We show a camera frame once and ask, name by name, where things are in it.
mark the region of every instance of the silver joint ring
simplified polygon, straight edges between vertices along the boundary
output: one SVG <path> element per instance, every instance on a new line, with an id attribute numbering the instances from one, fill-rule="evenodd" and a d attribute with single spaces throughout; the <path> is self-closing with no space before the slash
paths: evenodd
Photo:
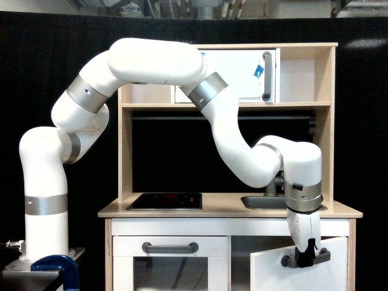
<path id="1" fill-rule="evenodd" d="M 24 197 L 25 214 L 53 215 L 67 211 L 67 194 L 48 197 Z"/>
<path id="2" fill-rule="evenodd" d="M 284 183 L 287 207 L 300 212 L 314 211 L 321 207 L 321 181 L 312 186 Z"/>
<path id="3" fill-rule="evenodd" d="M 274 147 L 271 144 L 266 144 L 266 143 L 261 143 L 261 144 L 255 145 L 255 147 L 257 147 L 257 146 L 269 147 L 271 150 L 273 150 L 278 155 L 278 157 L 279 157 L 280 167 L 283 166 L 283 155 L 281 154 L 281 152 L 276 147 Z"/>
<path id="4" fill-rule="evenodd" d="M 210 100 L 226 87 L 228 87 L 228 84 L 217 72 L 214 72 L 194 88 L 189 94 L 189 99 L 201 111 Z"/>
<path id="5" fill-rule="evenodd" d="M 109 99 L 109 97 L 93 89 L 79 75 L 70 84 L 66 92 L 74 102 L 92 113 L 98 113 Z"/>
<path id="6" fill-rule="evenodd" d="M 81 152 L 81 141 L 79 140 L 78 136 L 75 133 L 67 133 L 71 142 L 72 142 L 72 152 L 70 153 L 69 158 L 66 162 L 64 162 L 64 165 L 69 165 L 78 158 L 79 153 Z"/>

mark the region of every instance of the white cabinet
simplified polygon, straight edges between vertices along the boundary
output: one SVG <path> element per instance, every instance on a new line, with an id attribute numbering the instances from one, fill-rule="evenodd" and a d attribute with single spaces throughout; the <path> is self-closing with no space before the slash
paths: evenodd
<path id="1" fill-rule="evenodd" d="M 295 248 L 285 218 L 115 218 L 113 291 L 345 291 L 349 220 L 322 219 L 321 227 L 323 236 L 340 236 L 322 241 L 330 261 L 291 269 L 281 265 Z"/>

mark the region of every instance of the ceiling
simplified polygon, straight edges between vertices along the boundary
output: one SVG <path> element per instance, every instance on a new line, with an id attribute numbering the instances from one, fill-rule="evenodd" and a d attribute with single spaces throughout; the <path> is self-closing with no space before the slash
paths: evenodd
<path id="1" fill-rule="evenodd" d="M 0 0 L 0 10 L 169 19 L 330 18 L 388 16 L 388 0 Z"/>

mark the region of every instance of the open cabinet door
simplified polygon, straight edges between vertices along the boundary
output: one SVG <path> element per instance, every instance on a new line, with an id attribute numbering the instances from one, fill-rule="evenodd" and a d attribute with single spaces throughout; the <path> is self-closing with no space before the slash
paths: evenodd
<path id="1" fill-rule="evenodd" d="M 347 238 L 321 241 L 330 261 L 306 268 L 283 267 L 285 255 L 294 257 L 295 246 L 250 254 L 250 291 L 346 291 Z"/>

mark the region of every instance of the cabinet door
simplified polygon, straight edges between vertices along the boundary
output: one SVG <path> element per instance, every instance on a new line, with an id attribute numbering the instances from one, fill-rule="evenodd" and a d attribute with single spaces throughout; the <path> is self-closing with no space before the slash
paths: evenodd
<path id="1" fill-rule="evenodd" d="M 113 290 L 226 291 L 228 257 L 225 236 L 114 236 Z"/>
<path id="2" fill-rule="evenodd" d="M 306 268 L 288 268 L 280 263 L 293 257 L 295 246 L 266 250 L 250 255 L 251 291 L 346 291 L 347 238 L 321 241 L 330 251 L 330 261 Z"/>

